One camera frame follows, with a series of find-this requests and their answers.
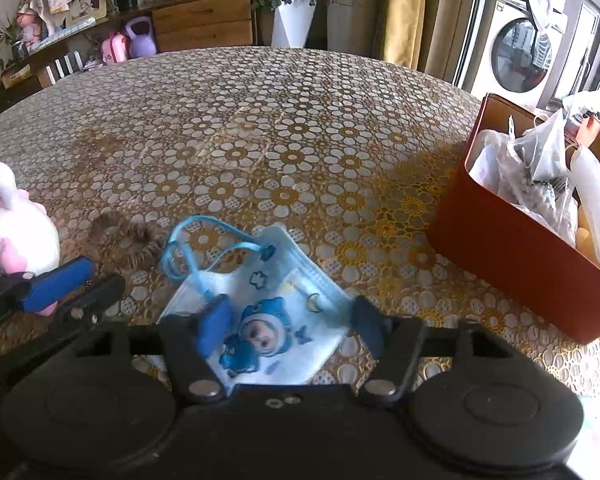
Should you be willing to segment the blue cartoon face mask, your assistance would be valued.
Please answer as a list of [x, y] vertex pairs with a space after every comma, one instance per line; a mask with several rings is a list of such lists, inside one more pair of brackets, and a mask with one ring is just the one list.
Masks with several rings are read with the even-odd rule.
[[279, 224], [249, 235], [209, 218], [235, 243], [200, 268], [183, 235], [204, 220], [186, 218], [166, 242], [161, 269], [178, 289], [163, 316], [200, 312], [216, 296], [226, 295], [232, 307], [230, 330], [209, 360], [222, 383], [227, 388], [305, 384], [350, 330], [352, 298]]

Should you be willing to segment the red tin box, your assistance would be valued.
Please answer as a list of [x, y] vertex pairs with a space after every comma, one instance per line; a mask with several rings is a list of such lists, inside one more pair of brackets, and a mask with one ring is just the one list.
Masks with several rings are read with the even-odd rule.
[[579, 344], [600, 337], [600, 269], [558, 235], [476, 182], [467, 163], [478, 133], [521, 134], [533, 114], [487, 94], [465, 153], [428, 228], [431, 246], [541, 315]]

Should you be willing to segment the white cloth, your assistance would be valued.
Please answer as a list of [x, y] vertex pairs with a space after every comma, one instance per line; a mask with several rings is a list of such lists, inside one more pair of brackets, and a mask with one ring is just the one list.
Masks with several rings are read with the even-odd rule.
[[507, 130], [478, 132], [468, 159], [469, 177], [530, 218], [576, 244], [578, 213], [567, 176], [565, 125], [562, 112], [516, 136]]

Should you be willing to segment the white bunny plush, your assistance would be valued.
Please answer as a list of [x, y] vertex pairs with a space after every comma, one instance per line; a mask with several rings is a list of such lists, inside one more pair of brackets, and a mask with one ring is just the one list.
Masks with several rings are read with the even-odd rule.
[[0, 271], [40, 275], [59, 266], [59, 234], [43, 205], [0, 162]]

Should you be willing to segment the brown hair scrunchie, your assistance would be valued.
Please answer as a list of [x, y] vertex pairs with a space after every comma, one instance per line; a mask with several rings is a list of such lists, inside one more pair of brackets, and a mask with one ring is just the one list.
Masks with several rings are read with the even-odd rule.
[[92, 222], [84, 254], [102, 272], [150, 270], [158, 263], [164, 244], [163, 229], [109, 211]]

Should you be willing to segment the pink toy case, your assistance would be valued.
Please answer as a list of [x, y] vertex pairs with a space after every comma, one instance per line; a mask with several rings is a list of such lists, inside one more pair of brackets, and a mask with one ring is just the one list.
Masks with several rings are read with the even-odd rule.
[[130, 40], [122, 32], [110, 32], [102, 42], [102, 62], [105, 65], [122, 63], [129, 58]]

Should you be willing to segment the purple kettlebell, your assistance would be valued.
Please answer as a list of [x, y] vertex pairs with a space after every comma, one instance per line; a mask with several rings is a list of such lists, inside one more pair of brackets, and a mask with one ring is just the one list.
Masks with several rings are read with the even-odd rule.
[[154, 28], [148, 15], [132, 18], [125, 23], [124, 29], [130, 40], [131, 58], [143, 58], [157, 53]]

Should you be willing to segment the white washing machine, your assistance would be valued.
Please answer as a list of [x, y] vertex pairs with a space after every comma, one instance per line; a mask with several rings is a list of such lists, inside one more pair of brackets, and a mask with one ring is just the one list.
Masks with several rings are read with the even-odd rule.
[[539, 32], [528, 0], [486, 0], [463, 89], [478, 99], [495, 93], [532, 110], [540, 102], [567, 24], [568, 16], [554, 10], [550, 28]]

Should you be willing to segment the wooden drawer cabinet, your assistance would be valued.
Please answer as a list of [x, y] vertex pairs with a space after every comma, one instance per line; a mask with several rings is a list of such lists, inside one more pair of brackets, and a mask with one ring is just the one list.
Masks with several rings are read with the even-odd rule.
[[135, 44], [132, 32], [125, 26], [138, 18], [147, 18], [148, 23], [134, 29], [150, 32], [159, 53], [252, 46], [258, 42], [253, 1], [163, 1], [113, 13], [81, 29], [70, 30], [4, 70], [0, 80], [7, 80], [9, 85], [0, 90], [0, 114], [33, 93], [52, 86], [60, 77], [82, 70], [90, 51], [98, 48], [110, 32], [121, 32]]

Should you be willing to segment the white plant pot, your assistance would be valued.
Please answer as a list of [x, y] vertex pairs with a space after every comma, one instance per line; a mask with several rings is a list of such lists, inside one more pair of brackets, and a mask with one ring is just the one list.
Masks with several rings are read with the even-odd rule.
[[303, 48], [313, 21], [314, 0], [291, 0], [281, 3], [274, 12], [272, 46]]

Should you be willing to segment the standing air conditioner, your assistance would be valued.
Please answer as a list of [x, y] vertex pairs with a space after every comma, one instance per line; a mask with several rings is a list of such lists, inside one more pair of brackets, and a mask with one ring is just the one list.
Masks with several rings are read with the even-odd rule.
[[371, 56], [379, 0], [328, 0], [329, 50]]

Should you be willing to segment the yellow curtain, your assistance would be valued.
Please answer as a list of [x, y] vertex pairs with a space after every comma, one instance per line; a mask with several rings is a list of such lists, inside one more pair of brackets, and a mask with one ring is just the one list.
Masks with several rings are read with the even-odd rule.
[[381, 0], [378, 56], [413, 70], [418, 65], [426, 0]]

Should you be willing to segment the picture frame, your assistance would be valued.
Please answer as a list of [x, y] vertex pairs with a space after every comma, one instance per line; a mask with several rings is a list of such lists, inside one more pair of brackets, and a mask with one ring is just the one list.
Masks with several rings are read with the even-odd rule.
[[89, 18], [100, 20], [107, 15], [107, 0], [71, 0], [67, 24], [73, 25]]

